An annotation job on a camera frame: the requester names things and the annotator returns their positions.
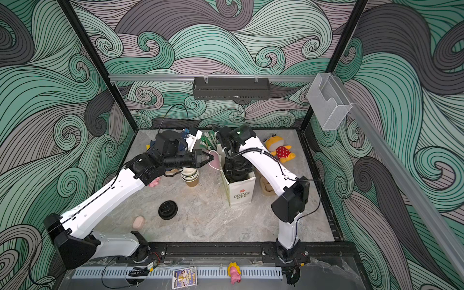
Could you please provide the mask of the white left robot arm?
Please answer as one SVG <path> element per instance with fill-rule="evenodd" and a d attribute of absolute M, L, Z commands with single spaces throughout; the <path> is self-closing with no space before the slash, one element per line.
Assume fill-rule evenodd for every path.
<path fill-rule="evenodd" d="M 117 176 L 73 209 L 50 214 L 44 226 L 66 269 L 76 269 L 101 257 L 127 257 L 144 262 L 150 252 L 148 241 L 138 232 L 105 234 L 95 226 L 113 209 L 173 169 L 198 169 L 214 157 L 195 143 L 202 132 L 191 129 L 186 136 L 173 130 L 158 133 L 153 145 L 125 163 Z"/>

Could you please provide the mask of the white paper takeout bag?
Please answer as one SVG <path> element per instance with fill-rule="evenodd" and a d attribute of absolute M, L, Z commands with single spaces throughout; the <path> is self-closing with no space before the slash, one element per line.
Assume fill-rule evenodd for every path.
<path fill-rule="evenodd" d="M 217 152 L 221 156 L 221 166 L 223 167 L 226 155 L 221 145 L 217 145 Z M 223 169 L 221 170 L 221 178 L 225 188 L 226 200 L 230 207 L 239 207 L 251 202 L 256 176 L 252 171 L 248 177 L 249 179 L 245 181 L 228 182 L 223 173 Z"/>

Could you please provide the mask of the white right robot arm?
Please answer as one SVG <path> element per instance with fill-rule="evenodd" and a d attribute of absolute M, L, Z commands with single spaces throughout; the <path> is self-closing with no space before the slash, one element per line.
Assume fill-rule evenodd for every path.
<path fill-rule="evenodd" d="M 285 168 L 247 125 L 236 129 L 214 126 L 213 131 L 227 158 L 244 157 L 270 183 L 277 195 L 271 209 L 280 221 L 278 245 L 286 251 L 293 249 L 298 243 L 297 220 L 308 203 L 310 180 Z"/>

